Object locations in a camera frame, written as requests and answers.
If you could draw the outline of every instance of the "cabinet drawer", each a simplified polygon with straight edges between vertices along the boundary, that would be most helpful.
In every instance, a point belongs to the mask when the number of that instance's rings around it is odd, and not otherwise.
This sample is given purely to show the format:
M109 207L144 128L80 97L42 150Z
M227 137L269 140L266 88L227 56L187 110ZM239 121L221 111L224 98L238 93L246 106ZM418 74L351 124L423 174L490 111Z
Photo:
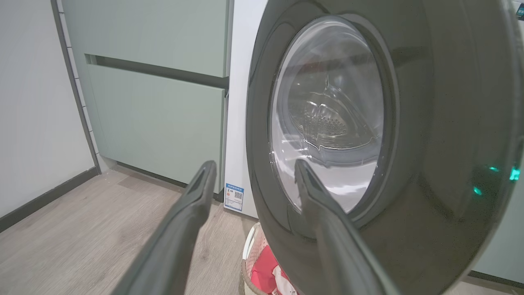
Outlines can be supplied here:
M101 155L184 183L207 160L222 170L223 89L87 67L101 126L96 135L107 143Z
M226 77L229 0L62 0L76 52Z

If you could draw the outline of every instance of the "wooden floor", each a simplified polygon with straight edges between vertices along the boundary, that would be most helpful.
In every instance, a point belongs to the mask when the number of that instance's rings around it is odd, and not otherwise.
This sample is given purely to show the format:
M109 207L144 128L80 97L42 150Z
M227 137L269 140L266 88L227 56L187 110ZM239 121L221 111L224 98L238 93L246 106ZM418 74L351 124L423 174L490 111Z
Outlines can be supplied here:
M0 295L109 294L183 189L117 166L0 233ZM243 294L242 248L256 221L213 203L186 294ZM521 294L461 282L448 294Z

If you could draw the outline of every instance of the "washing machine door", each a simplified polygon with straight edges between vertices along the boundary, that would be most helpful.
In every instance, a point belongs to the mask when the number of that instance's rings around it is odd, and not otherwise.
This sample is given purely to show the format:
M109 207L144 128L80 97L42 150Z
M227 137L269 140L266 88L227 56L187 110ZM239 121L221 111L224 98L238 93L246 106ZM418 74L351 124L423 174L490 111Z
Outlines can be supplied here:
M267 240L301 293L328 289L297 159L403 293L441 293L467 272L519 172L510 11L488 0L268 2L249 77L248 167Z

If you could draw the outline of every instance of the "red cloth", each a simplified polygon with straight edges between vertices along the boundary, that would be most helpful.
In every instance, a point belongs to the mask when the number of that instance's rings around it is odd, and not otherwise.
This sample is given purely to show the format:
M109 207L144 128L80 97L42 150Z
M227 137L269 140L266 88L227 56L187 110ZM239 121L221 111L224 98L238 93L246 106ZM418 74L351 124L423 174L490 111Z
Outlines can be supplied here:
M262 292L271 294L277 287L273 275L273 270L277 265L275 255L269 246L266 246L253 266L251 282Z

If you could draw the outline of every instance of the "white wall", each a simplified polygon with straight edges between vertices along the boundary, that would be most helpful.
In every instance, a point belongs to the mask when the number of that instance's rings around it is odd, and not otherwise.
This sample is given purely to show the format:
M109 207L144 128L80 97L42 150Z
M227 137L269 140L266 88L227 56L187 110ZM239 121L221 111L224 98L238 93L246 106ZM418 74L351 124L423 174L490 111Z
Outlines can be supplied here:
M50 0L1 0L0 216L92 167Z

